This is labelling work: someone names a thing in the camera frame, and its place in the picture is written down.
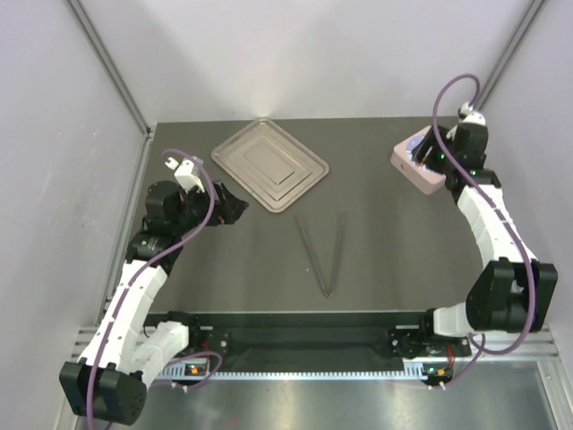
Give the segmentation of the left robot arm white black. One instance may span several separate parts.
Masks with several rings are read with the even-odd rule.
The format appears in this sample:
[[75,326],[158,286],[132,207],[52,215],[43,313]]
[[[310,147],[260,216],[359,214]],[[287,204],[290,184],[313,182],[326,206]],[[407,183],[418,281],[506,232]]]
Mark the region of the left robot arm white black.
[[220,181],[189,189],[169,180],[149,186],[141,227],[127,247],[111,303],[79,358],[60,370],[75,415],[89,425],[97,420],[132,425],[168,363],[180,352],[190,356],[201,349],[201,331],[185,322],[160,322],[145,341],[138,338],[184,240],[205,227],[235,224],[248,207]]

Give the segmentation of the metal tongs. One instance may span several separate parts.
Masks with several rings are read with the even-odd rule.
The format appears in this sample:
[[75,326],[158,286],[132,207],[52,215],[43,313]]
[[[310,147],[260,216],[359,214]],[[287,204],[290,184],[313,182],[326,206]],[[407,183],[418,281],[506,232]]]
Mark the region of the metal tongs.
[[332,249],[325,254],[314,240],[307,218],[300,212],[295,215],[295,226],[301,238],[304,251],[309,259],[312,273],[318,283],[322,296],[330,300],[337,292],[343,246],[346,237],[347,215],[337,213],[334,237],[330,240]]

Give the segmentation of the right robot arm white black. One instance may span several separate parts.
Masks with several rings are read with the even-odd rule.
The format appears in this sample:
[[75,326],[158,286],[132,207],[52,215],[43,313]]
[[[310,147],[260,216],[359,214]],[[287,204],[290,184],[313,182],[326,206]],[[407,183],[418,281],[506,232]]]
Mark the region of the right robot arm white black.
[[514,333],[505,354],[527,335],[539,331],[558,280],[551,263],[540,262],[524,244],[505,206],[497,174],[484,165],[489,133],[484,123],[465,119],[448,130],[433,125],[411,150],[423,172],[443,176],[458,210],[466,218],[483,263],[483,270],[466,299],[428,311],[417,333],[420,348],[441,353],[451,338],[466,338],[481,351],[489,332]]

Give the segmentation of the silver tin lid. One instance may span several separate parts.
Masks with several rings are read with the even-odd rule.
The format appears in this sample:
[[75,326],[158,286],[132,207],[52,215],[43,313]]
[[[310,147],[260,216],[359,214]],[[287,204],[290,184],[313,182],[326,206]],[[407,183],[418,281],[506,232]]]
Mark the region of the silver tin lid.
[[[431,130],[432,130],[432,128],[428,125],[425,128],[423,128],[422,130],[414,133],[413,135],[406,138],[404,141],[397,144],[393,148],[392,153],[393,152],[406,153],[407,156],[410,158],[410,160],[413,162],[413,150],[422,142],[422,139]],[[420,165],[420,164],[416,164],[416,165],[419,167],[427,168],[425,165]]]

